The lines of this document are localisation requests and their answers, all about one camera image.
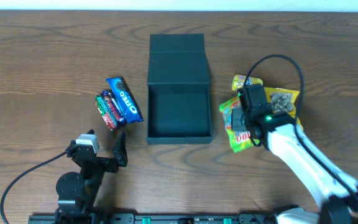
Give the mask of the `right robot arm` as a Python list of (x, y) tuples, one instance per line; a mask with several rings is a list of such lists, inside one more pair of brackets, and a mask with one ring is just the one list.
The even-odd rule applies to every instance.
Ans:
[(331, 162), (304, 134), (296, 119), (273, 112), (260, 84), (238, 90), (241, 107), (232, 111), (232, 128), (250, 133), (253, 145), (279, 157), (314, 198), (319, 213), (289, 207), (275, 223), (358, 223), (358, 181)]

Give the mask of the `blue Oreo cookie pack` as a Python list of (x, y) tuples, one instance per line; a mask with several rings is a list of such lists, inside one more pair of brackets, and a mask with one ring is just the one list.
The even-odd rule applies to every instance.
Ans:
[(140, 109), (121, 77), (107, 78), (113, 95), (127, 123), (143, 122)]

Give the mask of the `green Haribo gummy bag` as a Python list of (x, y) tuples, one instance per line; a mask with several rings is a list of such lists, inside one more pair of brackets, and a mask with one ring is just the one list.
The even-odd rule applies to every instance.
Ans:
[(231, 124), (231, 115), (233, 109), (241, 107), (241, 102), (238, 96), (231, 98), (219, 105), (219, 111), (223, 116), (224, 127), (229, 138), (229, 145), (234, 153), (245, 151), (246, 149), (253, 147), (253, 143), (250, 139), (249, 131), (233, 131)]

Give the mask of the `yellow Hacks candy bag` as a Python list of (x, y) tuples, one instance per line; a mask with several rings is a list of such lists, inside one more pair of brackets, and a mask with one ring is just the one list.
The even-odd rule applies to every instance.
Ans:
[(283, 111), (295, 118), (295, 101), (300, 94), (299, 91), (270, 87), (265, 87), (264, 91), (274, 113)]

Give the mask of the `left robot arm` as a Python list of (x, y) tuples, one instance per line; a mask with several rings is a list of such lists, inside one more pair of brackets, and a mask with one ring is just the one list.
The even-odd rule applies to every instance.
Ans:
[(113, 157), (98, 157), (99, 142), (91, 129), (72, 140), (65, 150), (80, 167), (79, 172), (67, 172), (57, 181), (58, 209), (55, 223), (109, 223), (110, 218), (94, 207), (105, 173), (116, 173), (128, 163), (126, 135), (121, 133), (113, 149)]

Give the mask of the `yellow Mentos gum bottle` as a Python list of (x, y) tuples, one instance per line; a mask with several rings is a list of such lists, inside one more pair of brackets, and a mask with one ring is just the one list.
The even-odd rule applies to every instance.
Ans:
[(261, 84), (263, 85), (263, 81), (259, 78), (255, 77), (246, 77), (245, 75), (234, 75), (232, 80), (231, 89), (232, 91), (237, 91), (242, 88), (244, 85), (253, 85), (253, 84)]

